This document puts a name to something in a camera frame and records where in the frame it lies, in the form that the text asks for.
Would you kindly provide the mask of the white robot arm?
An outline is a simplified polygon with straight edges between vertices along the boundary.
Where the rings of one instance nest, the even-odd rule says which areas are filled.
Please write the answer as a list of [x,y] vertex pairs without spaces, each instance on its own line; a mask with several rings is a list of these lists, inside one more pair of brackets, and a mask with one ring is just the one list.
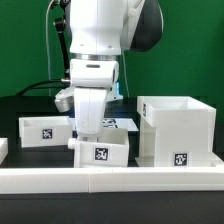
[[146,52],[163,33],[158,0],[61,0],[71,45],[67,81],[74,93],[76,131],[97,138],[107,96],[119,76],[116,57],[124,50]]

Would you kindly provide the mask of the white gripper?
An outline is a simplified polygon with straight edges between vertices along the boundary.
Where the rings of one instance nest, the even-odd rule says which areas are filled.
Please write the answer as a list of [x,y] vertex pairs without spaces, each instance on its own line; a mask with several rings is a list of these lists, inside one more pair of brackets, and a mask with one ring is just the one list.
[[98,137],[102,129],[108,90],[74,89],[76,131],[82,137]]

